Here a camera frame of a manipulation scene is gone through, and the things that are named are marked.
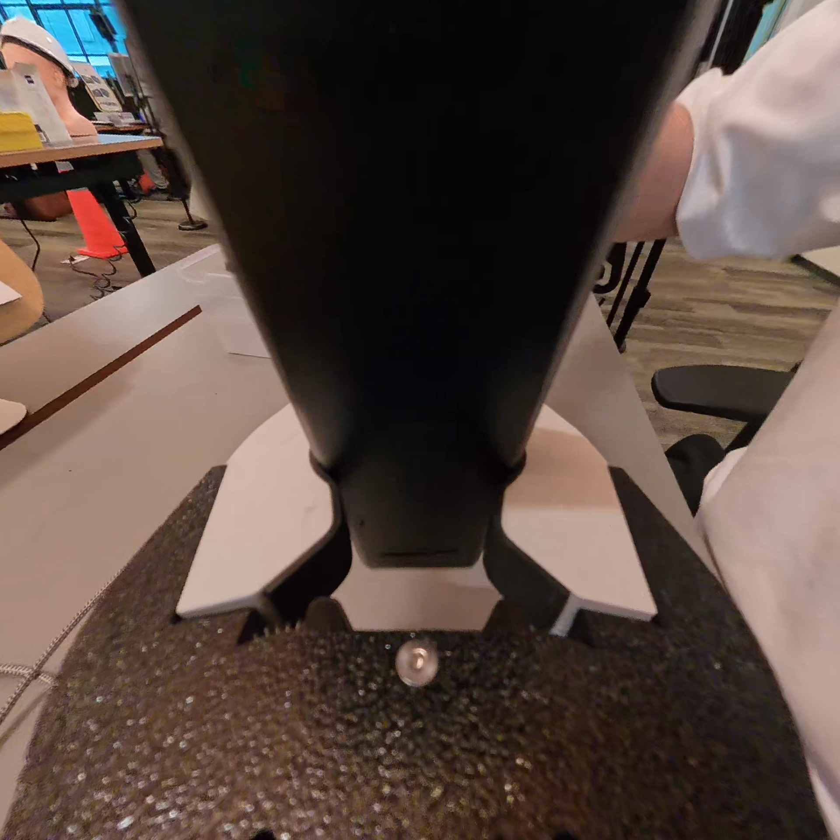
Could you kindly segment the orange traffic cone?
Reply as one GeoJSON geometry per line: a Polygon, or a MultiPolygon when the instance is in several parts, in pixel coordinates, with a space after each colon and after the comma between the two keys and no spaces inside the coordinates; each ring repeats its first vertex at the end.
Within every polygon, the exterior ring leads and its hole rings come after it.
{"type": "Polygon", "coordinates": [[[79,256],[109,260],[128,253],[120,232],[88,189],[69,190],[66,194],[83,237],[83,246],[77,248],[79,256]]]}

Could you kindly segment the person in white shirt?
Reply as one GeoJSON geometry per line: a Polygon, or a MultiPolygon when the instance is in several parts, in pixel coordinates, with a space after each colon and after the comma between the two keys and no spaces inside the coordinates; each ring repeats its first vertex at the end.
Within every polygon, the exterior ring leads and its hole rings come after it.
{"type": "MultiPolygon", "coordinates": [[[[699,77],[678,102],[695,134],[677,213],[692,256],[838,245],[838,2],[816,5],[730,76],[699,77]]],[[[838,307],[752,442],[704,479],[697,516],[780,682],[838,838],[838,307]]]]}

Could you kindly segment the white hard hat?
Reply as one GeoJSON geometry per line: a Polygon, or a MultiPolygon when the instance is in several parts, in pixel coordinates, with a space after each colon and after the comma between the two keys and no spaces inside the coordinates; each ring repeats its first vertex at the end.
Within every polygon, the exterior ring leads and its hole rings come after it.
{"type": "Polygon", "coordinates": [[[2,40],[11,39],[13,42],[49,58],[65,71],[69,79],[76,77],[76,71],[68,54],[58,39],[33,20],[23,16],[11,17],[3,23],[1,36],[2,40]]]}

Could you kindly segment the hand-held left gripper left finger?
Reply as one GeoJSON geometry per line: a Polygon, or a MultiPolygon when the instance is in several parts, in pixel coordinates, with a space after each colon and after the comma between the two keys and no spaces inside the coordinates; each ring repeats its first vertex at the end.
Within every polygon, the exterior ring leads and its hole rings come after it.
{"type": "Polygon", "coordinates": [[[228,460],[175,611],[187,619],[267,606],[296,622],[351,564],[338,491],[286,405],[228,460]]]}

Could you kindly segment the black usb hub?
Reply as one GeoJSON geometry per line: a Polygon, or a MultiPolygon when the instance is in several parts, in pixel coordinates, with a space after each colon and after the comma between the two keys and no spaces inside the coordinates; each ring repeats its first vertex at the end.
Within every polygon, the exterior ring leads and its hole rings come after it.
{"type": "Polygon", "coordinates": [[[370,566],[469,567],[718,2],[121,2],[370,566]]]}

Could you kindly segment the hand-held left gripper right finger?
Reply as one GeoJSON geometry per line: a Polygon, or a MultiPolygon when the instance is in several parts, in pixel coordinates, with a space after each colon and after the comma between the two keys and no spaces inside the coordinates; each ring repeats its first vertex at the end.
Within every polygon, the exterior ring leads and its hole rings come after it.
{"type": "Polygon", "coordinates": [[[547,405],[488,528],[484,567],[525,624],[555,636],[582,611],[657,615],[605,458],[547,405]]]}

